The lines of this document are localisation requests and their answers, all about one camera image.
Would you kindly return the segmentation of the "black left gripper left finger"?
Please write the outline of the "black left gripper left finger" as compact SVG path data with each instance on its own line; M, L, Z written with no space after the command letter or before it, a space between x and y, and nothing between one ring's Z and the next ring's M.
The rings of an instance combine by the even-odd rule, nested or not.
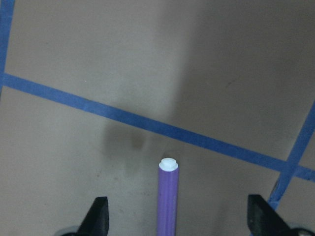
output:
M95 198L87 215L76 232L77 236L107 236L109 232L109 208L107 197Z

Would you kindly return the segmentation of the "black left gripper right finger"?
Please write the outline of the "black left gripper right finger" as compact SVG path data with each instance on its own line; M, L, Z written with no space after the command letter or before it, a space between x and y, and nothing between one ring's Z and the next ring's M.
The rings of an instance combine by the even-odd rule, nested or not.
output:
M252 236L298 236L258 194L248 195L247 225Z

